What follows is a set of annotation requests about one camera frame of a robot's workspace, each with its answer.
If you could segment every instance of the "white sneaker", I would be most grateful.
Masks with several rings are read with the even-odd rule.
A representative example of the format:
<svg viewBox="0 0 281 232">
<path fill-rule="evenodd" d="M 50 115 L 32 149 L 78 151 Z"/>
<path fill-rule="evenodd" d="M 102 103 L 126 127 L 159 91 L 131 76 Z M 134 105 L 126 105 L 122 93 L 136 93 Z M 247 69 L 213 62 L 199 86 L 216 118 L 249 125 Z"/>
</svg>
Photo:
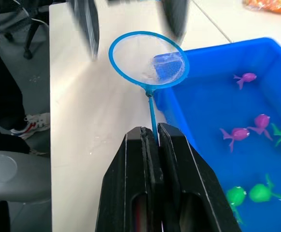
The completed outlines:
<svg viewBox="0 0 281 232">
<path fill-rule="evenodd" d="M 30 149 L 30 152 L 29 152 L 30 155 L 35 155 L 35 156 L 41 156 L 41 155 L 44 155 L 44 154 L 47 154 L 45 152 L 39 152 L 39 151 L 36 151 L 34 149 Z"/>
<path fill-rule="evenodd" d="M 24 120 L 28 122 L 28 125 L 23 130 L 10 130 L 11 135 L 18 136 L 25 140 L 38 131 L 50 129 L 50 113 L 27 115 Z"/>
</svg>

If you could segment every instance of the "pink toy fish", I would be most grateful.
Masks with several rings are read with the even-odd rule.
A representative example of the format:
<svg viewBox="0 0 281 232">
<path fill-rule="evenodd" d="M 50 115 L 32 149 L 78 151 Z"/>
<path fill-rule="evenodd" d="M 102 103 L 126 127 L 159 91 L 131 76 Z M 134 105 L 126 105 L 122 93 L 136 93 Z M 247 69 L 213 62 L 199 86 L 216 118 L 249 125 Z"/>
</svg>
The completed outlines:
<svg viewBox="0 0 281 232">
<path fill-rule="evenodd" d="M 258 134 L 262 134 L 264 132 L 265 136 L 272 141 L 270 134 L 265 129 L 269 125 L 269 119 L 269 116 L 261 114 L 254 119 L 254 123 L 257 127 L 248 127 L 248 129 L 251 129 Z"/>
<path fill-rule="evenodd" d="M 250 134 L 247 128 L 234 128 L 232 130 L 232 134 L 228 134 L 225 130 L 221 129 L 223 133 L 223 139 L 232 139 L 231 143 L 229 146 L 231 147 L 231 152 L 234 150 L 234 141 L 241 141 L 247 138 Z"/>
<path fill-rule="evenodd" d="M 239 89 L 242 89 L 244 82 L 251 82 L 255 80 L 256 77 L 257 76 L 254 73 L 250 73 L 250 72 L 243 74 L 242 77 L 234 75 L 234 79 L 239 79 L 239 81 L 237 81 L 237 84 L 239 85 Z"/>
</svg>

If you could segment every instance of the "blue plastic tub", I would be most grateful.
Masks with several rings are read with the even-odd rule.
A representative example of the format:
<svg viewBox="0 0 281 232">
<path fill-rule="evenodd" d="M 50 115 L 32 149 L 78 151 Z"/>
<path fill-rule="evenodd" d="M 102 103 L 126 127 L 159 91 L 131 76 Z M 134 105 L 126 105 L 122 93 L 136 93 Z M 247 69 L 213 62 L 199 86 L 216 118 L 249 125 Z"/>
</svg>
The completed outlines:
<svg viewBox="0 0 281 232">
<path fill-rule="evenodd" d="M 266 183 L 269 174 L 272 192 L 281 195 L 281 143 L 264 134 L 251 134 L 235 141 L 223 140 L 219 128 L 254 127 L 259 114 L 281 128 L 281 47 L 272 39 L 261 38 L 222 46 L 186 51 L 190 63 L 188 77 L 179 85 L 155 92 L 155 101 L 167 122 L 187 136 L 192 146 L 215 171 L 226 193 L 234 186 L 247 193 L 256 184 Z M 239 90 L 233 75 L 255 73 L 257 79 Z M 243 232 L 281 231 L 281 201 L 255 203 L 248 195 L 237 207 Z"/>
</svg>

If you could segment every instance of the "black pants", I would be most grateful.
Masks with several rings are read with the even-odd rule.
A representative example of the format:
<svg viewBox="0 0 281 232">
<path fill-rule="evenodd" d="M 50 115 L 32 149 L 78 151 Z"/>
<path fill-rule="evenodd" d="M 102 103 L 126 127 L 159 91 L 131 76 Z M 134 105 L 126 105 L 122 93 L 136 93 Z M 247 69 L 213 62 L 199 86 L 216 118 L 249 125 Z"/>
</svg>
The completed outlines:
<svg viewBox="0 0 281 232">
<path fill-rule="evenodd" d="M 11 130 L 24 118 L 22 93 L 0 58 L 0 126 Z M 0 133 L 0 150 L 28 153 L 30 148 L 21 138 Z"/>
</svg>

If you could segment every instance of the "floor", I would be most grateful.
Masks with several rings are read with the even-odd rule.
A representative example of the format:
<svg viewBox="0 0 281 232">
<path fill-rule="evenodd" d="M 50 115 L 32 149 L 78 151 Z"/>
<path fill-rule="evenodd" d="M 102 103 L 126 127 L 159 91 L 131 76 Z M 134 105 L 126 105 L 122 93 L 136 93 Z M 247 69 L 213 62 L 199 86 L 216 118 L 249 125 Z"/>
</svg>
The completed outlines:
<svg viewBox="0 0 281 232">
<path fill-rule="evenodd" d="M 13 33 L 10 43 L 0 35 L 0 56 L 23 93 L 27 114 L 50 112 L 49 33 L 40 26 L 31 44 L 33 58 L 23 57 L 28 27 Z M 10 133 L 2 128 L 3 133 Z M 35 134 L 27 140 L 30 147 L 50 155 L 50 131 Z M 51 232 L 51 201 L 22 204 L 9 203 L 12 232 Z"/>
</svg>

